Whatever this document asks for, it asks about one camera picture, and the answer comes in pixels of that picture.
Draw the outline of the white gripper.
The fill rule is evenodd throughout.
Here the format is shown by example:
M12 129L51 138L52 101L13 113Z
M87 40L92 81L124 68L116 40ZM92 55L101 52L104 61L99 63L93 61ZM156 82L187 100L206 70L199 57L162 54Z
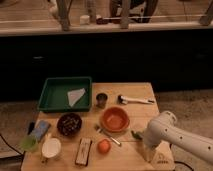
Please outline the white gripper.
M155 148L159 146L161 140L148 129L139 131L138 134L146 145L143 152L144 159L146 162L151 162L156 154Z

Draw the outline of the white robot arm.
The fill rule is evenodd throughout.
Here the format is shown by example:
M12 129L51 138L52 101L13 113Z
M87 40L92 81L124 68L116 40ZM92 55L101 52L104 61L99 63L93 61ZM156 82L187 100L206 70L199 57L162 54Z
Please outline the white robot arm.
M167 141L213 165L213 139L177 128L176 123L176 116L164 111L152 118L139 136L150 149Z

